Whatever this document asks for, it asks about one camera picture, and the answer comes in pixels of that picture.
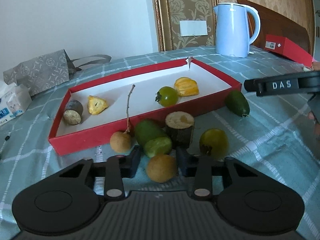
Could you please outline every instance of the plastic tissue packaging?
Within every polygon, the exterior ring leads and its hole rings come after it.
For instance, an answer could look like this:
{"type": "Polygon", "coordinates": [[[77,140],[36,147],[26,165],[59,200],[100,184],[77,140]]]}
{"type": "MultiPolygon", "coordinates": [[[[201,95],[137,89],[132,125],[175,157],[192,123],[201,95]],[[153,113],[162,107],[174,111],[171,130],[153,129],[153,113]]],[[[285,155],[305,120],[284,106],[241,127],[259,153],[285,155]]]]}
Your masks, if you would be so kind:
{"type": "Polygon", "coordinates": [[[31,103],[29,89],[0,81],[0,126],[23,114],[31,103]]]}

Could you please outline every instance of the green cucumber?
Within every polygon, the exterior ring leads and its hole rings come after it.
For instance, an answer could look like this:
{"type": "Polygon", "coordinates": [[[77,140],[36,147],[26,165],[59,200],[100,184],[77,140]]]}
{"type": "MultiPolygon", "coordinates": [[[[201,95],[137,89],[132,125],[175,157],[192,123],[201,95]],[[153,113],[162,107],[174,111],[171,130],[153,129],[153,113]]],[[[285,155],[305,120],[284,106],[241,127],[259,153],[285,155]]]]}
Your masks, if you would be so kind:
{"type": "Polygon", "coordinates": [[[226,107],[240,117],[247,117],[250,106],[247,99],[239,90],[232,90],[225,99],[226,107]]]}
{"type": "Polygon", "coordinates": [[[172,151],[172,141],[168,137],[159,137],[148,141],[144,147],[143,152],[149,158],[156,155],[169,154],[172,151]]]}
{"type": "Polygon", "coordinates": [[[134,127],[137,143],[144,147],[145,144],[159,137],[169,137],[165,131],[151,119],[144,119],[134,127]]]}

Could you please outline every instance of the gold frame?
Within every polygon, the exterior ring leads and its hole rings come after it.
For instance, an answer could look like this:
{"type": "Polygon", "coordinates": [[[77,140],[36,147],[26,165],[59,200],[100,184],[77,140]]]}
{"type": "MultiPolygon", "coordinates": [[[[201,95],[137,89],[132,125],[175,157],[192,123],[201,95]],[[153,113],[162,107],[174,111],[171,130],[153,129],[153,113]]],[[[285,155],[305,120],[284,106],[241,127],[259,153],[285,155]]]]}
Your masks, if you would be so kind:
{"type": "MultiPolygon", "coordinates": [[[[212,7],[219,3],[219,0],[211,0],[212,7]]],[[[156,29],[158,36],[159,51],[173,50],[170,10],[168,0],[153,0],[156,18],[156,29]]],[[[213,22],[216,25],[216,15],[212,14],[213,22]]]]}

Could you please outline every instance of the human hand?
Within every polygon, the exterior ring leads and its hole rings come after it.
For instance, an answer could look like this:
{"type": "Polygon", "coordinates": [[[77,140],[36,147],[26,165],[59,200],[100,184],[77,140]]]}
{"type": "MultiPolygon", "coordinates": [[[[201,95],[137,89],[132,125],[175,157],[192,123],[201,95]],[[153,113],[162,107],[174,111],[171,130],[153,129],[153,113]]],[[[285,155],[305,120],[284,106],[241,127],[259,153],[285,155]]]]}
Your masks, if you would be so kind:
{"type": "MultiPolygon", "coordinates": [[[[309,112],[308,118],[309,118],[310,120],[315,120],[315,116],[313,115],[312,112],[309,112]]],[[[316,122],[316,124],[315,124],[314,134],[320,135],[320,124],[319,124],[318,122],[316,122]]]]}

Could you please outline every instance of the twig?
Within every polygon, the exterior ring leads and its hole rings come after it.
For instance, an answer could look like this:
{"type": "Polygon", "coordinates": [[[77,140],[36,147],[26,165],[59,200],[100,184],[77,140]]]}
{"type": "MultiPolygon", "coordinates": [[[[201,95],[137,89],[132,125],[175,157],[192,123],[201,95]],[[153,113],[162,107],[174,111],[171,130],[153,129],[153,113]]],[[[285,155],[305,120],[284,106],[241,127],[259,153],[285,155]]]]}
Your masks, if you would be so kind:
{"type": "Polygon", "coordinates": [[[132,88],[129,92],[129,95],[128,95],[128,101],[127,101],[127,130],[125,130],[124,133],[129,133],[130,132],[130,128],[129,128],[129,99],[130,99],[130,95],[134,89],[135,85],[132,85],[132,88]]]}

